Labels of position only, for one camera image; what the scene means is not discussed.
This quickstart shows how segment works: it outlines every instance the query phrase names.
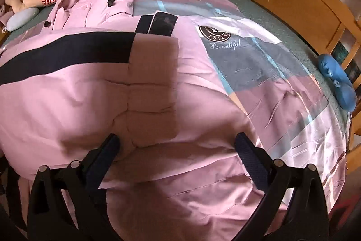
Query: wooden headboard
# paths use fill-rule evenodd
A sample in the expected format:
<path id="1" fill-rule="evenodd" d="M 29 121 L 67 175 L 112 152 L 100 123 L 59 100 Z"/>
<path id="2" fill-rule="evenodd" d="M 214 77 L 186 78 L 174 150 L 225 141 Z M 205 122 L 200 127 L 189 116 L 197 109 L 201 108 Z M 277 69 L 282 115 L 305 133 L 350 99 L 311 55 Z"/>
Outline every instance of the wooden headboard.
<path id="1" fill-rule="evenodd" d="M 361 20 L 357 22 L 346 4 L 340 0 L 253 0 L 287 23 L 318 53 L 331 53 L 345 31 L 354 37 L 354 43 L 341 67 L 346 69 L 361 44 Z M 361 75 L 353 82 L 353 88 L 361 85 Z M 353 133 L 361 128 L 361 102 L 352 114 L 350 143 Z M 361 146 L 351 153 L 348 172 L 361 166 Z"/>

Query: metal rivet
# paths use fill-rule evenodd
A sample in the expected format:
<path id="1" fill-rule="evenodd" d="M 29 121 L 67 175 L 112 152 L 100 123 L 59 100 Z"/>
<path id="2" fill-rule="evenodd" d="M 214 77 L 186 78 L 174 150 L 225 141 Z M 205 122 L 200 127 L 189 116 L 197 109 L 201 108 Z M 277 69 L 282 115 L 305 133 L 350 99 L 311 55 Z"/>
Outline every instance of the metal rivet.
<path id="1" fill-rule="evenodd" d="M 281 159 L 275 159 L 275 160 L 273 161 L 273 163 L 274 163 L 275 166 L 278 166 L 279 168 L 282 167 L 282 166 L 285 164 L 285 163 L 283 162 L 283 160 L 281 160 Z"/>
<path id="2" fill-rule="evenodd" d="M 39 167 L 39 172 L 45 172 L 46 171 L 46 169 L 47 169 L 48 167 L 46 166 L 46 165 L 42 165 L 41 167 Z"/>
<path id="3" fill-rule="evenodd" d="M 308 164 L 307 167 L 313 172 L 316 171 L 316 166 L 314 164 Z"/>
<path id="4" fill-rule="evenodd" d="M 72 161 L 72 162 L 70 163 L 70 166 L 71 166 L 73 169 L 76 169 L 77 167 L 80 166 L 79 160 Z"/>

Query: black button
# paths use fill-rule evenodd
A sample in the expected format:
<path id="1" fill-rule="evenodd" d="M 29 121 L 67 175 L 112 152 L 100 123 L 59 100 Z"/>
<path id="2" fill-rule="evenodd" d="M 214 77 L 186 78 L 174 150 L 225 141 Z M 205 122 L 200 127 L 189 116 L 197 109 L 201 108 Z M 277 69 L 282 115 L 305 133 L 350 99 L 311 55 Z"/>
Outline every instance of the black button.
<path id="1" fill-rule="evenodd" d="M 51 25 L 51 21 L 45 21 L 45 22 L 44 22 L 44 27 L 45 27 L 45 28 L 50 27 L 50 25 Z"/>
<path id="2" fill-rule="evenodd" d="M 115 0 L 108 0 L 108 7 L 111 7 L 114 4 Z"/>

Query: blue stuffed toy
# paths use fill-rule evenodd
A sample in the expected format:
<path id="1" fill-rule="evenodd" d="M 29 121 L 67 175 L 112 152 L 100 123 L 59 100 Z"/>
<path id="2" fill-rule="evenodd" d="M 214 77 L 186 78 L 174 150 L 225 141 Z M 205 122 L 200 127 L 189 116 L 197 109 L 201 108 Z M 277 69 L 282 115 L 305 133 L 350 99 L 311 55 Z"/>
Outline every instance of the blue stuffed toy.
<path id="1" fill-rule="evenodd" d="M 340 106 L 352 112 L 356 107 L 357 96 L 345 71 L 331 55 L 325 53 L 318 57 L 318 69 L 322 75 L 333 81 L 336 87 L 335 96 Z"/>

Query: circular logo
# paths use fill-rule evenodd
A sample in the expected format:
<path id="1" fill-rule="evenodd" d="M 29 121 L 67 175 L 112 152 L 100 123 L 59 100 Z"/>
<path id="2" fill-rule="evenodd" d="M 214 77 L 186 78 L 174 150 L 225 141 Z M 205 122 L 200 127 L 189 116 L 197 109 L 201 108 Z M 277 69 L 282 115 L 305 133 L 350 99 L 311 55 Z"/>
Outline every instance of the circular logo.
<path id="1" fill-rule="evenodd" d="M 225 42 L 231 38 L 231 34 L 223 31 L 219 31 L 212 27 L 198 26 L 202 35 L 210 41 Z"/>

